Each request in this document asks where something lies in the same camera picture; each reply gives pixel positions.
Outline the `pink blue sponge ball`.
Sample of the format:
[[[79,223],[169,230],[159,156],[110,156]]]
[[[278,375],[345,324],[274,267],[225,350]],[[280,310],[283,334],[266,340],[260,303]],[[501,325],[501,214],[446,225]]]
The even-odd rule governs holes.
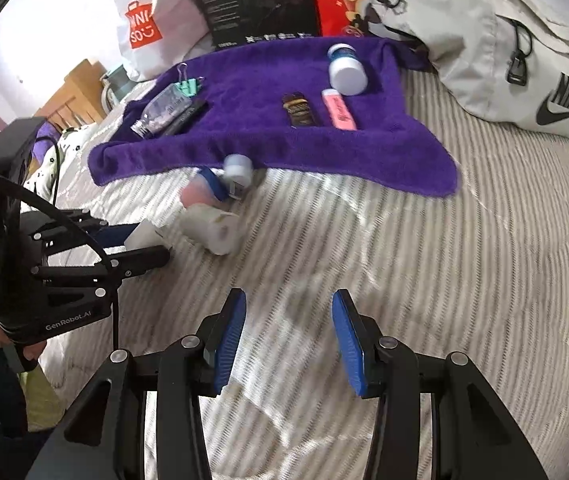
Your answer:
[[[197,204],[221,207],[229,198],[226,185],[210,168],[200,169],[180,192],[180,201],[185,208]]]

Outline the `purple towel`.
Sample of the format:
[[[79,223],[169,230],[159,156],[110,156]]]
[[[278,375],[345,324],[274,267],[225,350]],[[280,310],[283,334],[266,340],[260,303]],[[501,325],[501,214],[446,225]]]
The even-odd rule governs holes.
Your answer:
[[[129,102],[108,142],[88,154],[95,184],[181,167],[219,168],[231,154],[257,168],[345,174],[393,190],[427,197],[457,191],[458,170],[437,137],[409,115],[400,72],[426,70],[424,56],[396,41],[349,38],[365,66],[368,87],[345,103],[357,130],[336,129],[322,101],[329,88],[327,50],[335,39],[311,37],[263,41],[187,61],[188,75],[205,78],[198,96],[207,112],[184,133],[142,139],[132,131],[143,108],[177,82],[170,67],[139,100]],[[282,98],[306,96],[318,127],[291,126]]]

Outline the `white tape roll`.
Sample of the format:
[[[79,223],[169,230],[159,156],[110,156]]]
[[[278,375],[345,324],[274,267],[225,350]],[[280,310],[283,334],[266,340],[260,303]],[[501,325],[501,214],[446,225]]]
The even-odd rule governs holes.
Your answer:
[[[216,256],[234,252],[240,240],[240,217],[205,204],[194,204],[180,216],[181,232]]]

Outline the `teal round container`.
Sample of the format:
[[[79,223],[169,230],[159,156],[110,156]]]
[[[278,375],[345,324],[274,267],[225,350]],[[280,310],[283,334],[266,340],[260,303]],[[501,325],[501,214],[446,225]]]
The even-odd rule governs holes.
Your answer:
[[[106,102],[109,99],[112,99],[114,103],[121,102],[137,85],[135,81],[129,78],[127,70],[125,70],[123,65],[105,73],[100,80],[103,84],[101,99]]]

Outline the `teal binder clip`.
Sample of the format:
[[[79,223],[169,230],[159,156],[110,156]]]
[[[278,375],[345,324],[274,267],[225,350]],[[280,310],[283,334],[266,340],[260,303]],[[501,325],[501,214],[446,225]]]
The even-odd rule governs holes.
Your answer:
[[[178,89],[188,98],[194,98],[201,91],[205,78],[190,77],[188,75],[188,64],[181,62],[176,66]]]

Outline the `small light blue jar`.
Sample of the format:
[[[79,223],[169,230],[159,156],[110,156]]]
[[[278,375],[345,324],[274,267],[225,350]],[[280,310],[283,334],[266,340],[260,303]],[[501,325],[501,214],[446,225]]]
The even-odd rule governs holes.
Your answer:
[[[228,155],[222,167],[222,177],[230,194],[243,193],[253,182],[253,162],[242,154]]]

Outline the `pink highlighter eraser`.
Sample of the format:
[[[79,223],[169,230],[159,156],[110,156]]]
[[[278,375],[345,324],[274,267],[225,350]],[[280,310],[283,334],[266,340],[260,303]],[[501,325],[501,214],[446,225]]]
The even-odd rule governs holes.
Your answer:
[[[324,89],[321,92],[322,101],[329,113],[332,125],[339,130],[356,131],[357,125],[342,97],[335,89]]]

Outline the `dark gold lipstick tube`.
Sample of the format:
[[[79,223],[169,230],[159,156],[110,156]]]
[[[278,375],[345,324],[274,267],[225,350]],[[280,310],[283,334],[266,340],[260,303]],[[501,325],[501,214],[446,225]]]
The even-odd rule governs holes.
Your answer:
[[[292,127],[318,127],[319,122],[306,96],[301,92],[293,92],[283,96],[282,107],[290,119]]]

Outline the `wooden bedside furniture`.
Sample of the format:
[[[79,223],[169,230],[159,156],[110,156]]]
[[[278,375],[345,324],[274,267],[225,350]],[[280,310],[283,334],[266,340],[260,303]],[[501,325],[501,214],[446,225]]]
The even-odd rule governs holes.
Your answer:
[[[101,104],[105,73],[100,62],[83,60],[64,77],[62,86],[34,116],[45,117],[59,131],[102,122],[106,118]]]

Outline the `clear candy bottle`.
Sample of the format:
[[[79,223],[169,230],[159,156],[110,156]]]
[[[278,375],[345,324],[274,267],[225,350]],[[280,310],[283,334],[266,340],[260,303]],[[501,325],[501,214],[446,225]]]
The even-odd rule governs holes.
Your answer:
[[[132,125],[132,131],[142,139],[151,139],[162,133],[191,105],[191,99],[179,88],[170,84],[155,96]]]

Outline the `grey Nike drawstring backpack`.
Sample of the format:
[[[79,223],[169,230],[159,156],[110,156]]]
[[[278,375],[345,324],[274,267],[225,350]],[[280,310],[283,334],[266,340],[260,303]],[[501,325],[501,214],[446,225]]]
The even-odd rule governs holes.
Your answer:
[[[426,47],[458,104],[569,138],[569,0],[369,0],[369,29]]]

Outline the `blue white pill bottle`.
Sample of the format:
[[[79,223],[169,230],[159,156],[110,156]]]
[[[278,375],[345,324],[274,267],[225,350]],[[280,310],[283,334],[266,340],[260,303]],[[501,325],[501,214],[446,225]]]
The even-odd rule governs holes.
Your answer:
[[[327,50],[331,87],[342,96],[359,96],[367,90],[368,76],[350,44],[333,44]]]

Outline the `striped bed quilt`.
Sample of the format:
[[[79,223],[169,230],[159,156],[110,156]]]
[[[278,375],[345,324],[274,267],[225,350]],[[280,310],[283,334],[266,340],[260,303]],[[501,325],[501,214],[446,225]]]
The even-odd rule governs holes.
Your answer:
[[[76,156],[62,174],[60,207],[149,220],[173,246],[165,268],[121,287],[121,343],[132,353],[166,348],[230,288],[246,292],[229,385],[201,403],[217,479],[362,476],[375,404],[356,396],[339,356],[340,288],[413,351],[467,353],[547,475],[569,478],[569,140],[482,122],[431,74],[408,72],[403,88],[455,161],[455,194],[270,169],[232,205],[241,243],[226,257],[180,231],[191,170],[99,188]]]

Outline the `white Miniso shopping bag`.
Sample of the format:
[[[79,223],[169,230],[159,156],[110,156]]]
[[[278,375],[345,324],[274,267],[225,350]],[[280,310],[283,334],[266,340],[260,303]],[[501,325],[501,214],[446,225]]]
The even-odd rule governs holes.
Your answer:
[[[130,80],[146,81],[184,60],[208,34],[196,0],[114,0],[118,47]]]

